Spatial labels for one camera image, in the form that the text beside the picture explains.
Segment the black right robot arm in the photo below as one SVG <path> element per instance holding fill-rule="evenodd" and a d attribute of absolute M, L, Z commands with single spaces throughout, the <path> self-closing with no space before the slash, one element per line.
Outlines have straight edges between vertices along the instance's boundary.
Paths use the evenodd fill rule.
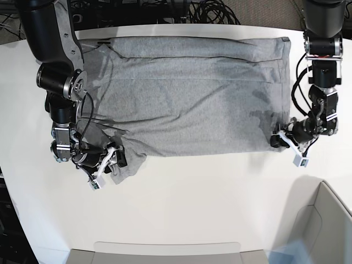
<path fill-rule="evenodd" d="M 93 146 L 83 141 L 87 130 L 77 130 L 79 110 L 91 96 L 84 93 L 87 73 L 70 1 L 15 1 L 15 6 L 28 45 L 41 63 L 36 83 L 46 90 L 45 110 L 53 121 L 51 151 L 56 161 L 73 161 L 89 172 L 127 166 L 123 146 Z"/>

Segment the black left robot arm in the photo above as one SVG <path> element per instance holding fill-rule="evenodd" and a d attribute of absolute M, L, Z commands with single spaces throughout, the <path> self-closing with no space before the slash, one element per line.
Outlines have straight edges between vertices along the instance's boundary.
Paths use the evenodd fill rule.
<path fill-rule="evenodd" d="M 319 136 L 335 134 L 338 130 L 336 87 L 342 83 L 341 61 L 343 55 L 342 27 L 346 1 L 304 1 L 304 45 L 307 67 L 298 74 L 291 90 L 295 108 L 305 116 L 289 124 L 278 124 L 270 139 L 274 148 L 304 147 Z M 310 110 L 304 111 L 298 104 L 295 93 L 302 78 L 308 78 L 311 87 Z"/>

